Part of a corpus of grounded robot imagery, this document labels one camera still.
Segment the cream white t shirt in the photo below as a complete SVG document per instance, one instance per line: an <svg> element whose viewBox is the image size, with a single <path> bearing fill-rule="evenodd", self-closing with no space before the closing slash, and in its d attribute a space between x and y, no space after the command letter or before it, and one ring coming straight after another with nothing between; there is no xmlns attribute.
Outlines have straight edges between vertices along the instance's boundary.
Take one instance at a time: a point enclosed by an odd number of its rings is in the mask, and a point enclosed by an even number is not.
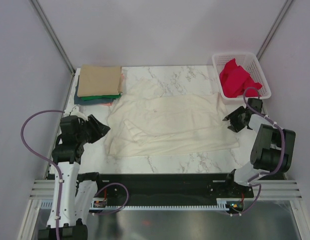
<svg viewBox="0 0 310 240"><path fill-rule="evenodd" d="M113 157L181 155L237 148L218 93L164 96L142 79L114 105L105 150Z"/></svg>

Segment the white plastic laundry basket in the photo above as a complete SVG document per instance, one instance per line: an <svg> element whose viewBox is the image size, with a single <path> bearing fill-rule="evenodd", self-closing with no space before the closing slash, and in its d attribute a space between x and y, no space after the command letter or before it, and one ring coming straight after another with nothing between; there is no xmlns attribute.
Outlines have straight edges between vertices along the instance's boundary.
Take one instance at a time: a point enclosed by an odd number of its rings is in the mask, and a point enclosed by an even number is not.
<svg viewBox="0 0 310 240"><path fill-rule="evenodd" d="M256 83L260 83L262 85L262 88L258 90L260 98L262 100L270 98L271 90L256 55L251 52L225 52L216 53L212 56L216 82L219 87L223 103L225 105L243 104L242 96L238 96L237 98L229 98L225 96L219 78L219 75L224 69L225 65L232 59L235 59L236 64L242 66Z"/></svg>

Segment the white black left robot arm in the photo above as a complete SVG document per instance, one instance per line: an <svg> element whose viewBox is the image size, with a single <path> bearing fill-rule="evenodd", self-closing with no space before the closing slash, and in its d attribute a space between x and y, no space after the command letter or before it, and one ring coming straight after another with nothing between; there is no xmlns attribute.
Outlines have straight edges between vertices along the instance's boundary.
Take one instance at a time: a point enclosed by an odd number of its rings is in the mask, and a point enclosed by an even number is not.
<svg viewBox="0 0 310 240"><path fill-rule="evenodd" d="M38 232L40 240L86 240L86 221L93 197L104 192L97 172L79 174L85 144L104 137L110 127L92 114L88 117L70 115L61 118L61 133L52 152L57 165L53 203L47 227Z"/></svg>

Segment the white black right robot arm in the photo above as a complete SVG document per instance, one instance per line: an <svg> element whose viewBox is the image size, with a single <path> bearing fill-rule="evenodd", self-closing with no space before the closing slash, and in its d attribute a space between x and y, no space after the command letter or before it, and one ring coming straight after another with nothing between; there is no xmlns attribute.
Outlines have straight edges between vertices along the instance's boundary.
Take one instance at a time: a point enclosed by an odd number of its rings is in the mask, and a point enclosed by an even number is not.
<svg viewBox="0 0 310 240"><path fill-rule="evenodd" d="M249 162L227 175L224 191L230 197L237 196L242 186L248 187L263 176L285 173L292 161L296 133L281 128L267 115L261 113L262 100L244 100L246 107L239 107L223 120L229 121L228 129L238 133L244 128L257 133Z"/></svg>

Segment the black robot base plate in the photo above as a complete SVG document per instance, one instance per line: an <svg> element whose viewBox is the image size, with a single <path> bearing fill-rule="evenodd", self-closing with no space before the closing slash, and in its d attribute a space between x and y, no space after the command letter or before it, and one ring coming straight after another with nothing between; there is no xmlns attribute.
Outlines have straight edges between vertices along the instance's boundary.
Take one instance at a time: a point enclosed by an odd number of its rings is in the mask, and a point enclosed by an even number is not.
<svg viewBox="0 0 310 240"><path fill-rule="evenodd" d="M100 174L99 196L120 206L214 205L217 199L252 199L251 187L227 180L228 173Z"/></svg>

